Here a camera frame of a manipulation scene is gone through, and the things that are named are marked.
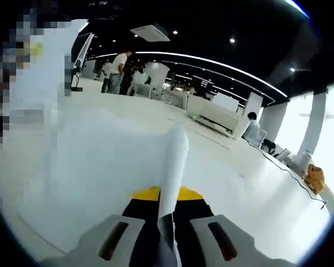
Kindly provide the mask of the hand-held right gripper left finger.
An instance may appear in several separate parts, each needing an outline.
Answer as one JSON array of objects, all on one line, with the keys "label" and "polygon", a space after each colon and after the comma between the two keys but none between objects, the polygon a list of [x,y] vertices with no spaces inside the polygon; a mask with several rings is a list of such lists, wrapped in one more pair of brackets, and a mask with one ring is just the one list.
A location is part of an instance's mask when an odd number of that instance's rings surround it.
[{"label": "hand-held right gripper left finger", "polygon": [[155,266],[159,231],[159,187],[134,193],[121,215],[110,215],[81,235],[64,256],[42,266]]}]

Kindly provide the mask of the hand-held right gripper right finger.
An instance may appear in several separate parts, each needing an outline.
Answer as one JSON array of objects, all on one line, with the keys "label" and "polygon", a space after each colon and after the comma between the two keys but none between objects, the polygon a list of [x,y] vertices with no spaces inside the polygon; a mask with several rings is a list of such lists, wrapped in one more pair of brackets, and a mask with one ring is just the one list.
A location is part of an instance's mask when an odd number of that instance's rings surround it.
[{"label": "hand-held right gripper right finger", "polygon": [[182,266],[294,266],[256,248],[253,236],[223,215],[214,215],[203,196],[182,186],[174,210],[175,241]]}]

